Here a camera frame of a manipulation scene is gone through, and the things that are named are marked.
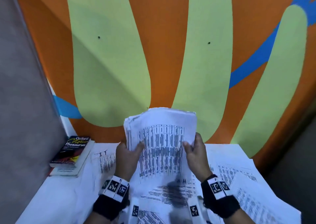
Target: gray wall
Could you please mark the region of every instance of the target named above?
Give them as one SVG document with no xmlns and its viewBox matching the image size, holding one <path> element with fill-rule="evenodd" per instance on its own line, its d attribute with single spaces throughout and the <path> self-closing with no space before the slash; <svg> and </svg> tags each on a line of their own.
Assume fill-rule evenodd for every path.
<svg viewBox="0 0 316 224">
<path fill-rule="evenodd" d="M 316 223 L 316 118 L 266 181 L 279 198 L 302 212 L 303 224 Z"/>
<path fill-rule="evenodd" d="M 15 223 L 65 131 L 13 0 L 0 0 L 0 222 Z"/>
</svg>

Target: wristband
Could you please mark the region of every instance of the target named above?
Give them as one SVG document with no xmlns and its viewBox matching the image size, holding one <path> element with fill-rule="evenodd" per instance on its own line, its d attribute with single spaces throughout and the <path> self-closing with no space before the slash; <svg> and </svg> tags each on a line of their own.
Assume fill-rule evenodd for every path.
<svg viewBox="0 0 316 224">
<path fill-rule="evenodd" d="M 93 211 L 113 221 L 128 203 L 130 184 L 122 178 L 112 176 L 105 181 L 99 197 L 93 204 Z"/>
<path fill-rule="evenodd" d="M 239 202 L 232 195 L 226 182 L 211 175 L 201 183 L 204 205 L 221 218 L 231 217 L 240 209 Z"/>
</svg>

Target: painted wall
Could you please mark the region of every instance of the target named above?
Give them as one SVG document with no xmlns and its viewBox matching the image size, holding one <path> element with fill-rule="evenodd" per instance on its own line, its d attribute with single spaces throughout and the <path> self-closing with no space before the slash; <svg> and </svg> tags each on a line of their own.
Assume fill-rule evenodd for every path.
<svg viewBox="0 0 316 224">
<path fill-rule="evenodd" d="M 66 126 L 97 142 L 172 107 L 260 168 L 316 94 L 314 0 L 18 1 Z"/>
</svg>

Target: right hand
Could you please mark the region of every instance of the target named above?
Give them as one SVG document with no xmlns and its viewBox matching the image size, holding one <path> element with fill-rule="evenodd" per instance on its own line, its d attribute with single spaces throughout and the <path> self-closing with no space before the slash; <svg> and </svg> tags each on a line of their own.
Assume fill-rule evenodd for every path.
<svg viewBox="0 0 316 224">
<path fill-rule="evenodd" d="M 184 141 L 183 147 L 190 170 L 200 182 L 204 182 L 213 173 L 207 161 L 206 147 L 201 135 L 195 134 L 194 146 Z"/>
</svg>

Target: hand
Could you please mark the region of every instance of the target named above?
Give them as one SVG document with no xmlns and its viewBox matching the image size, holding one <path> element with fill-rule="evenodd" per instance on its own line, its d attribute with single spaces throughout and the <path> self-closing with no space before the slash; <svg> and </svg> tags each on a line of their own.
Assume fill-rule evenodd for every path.
<svg viewBox="0 0 316 224">
<path fill-rule="evenodd" d="M 125 142 L 121 142 L 116 148 L 116 168 L 114 175 L 129 182 L 136 171 L 137 162 L 144 147 L 144 143 L 140 142 L 134 151 L 130 151 L 127 149 Z"/>
<path fill-rule="evenodd" d="M 207 161 L 206 148 L 201 135 L 195 134 L 193 147 L 186 141 L 183 142 L 183 147 L 190 170 L 200 182 L 204 182 L 213 173 Z"/>
</svg>

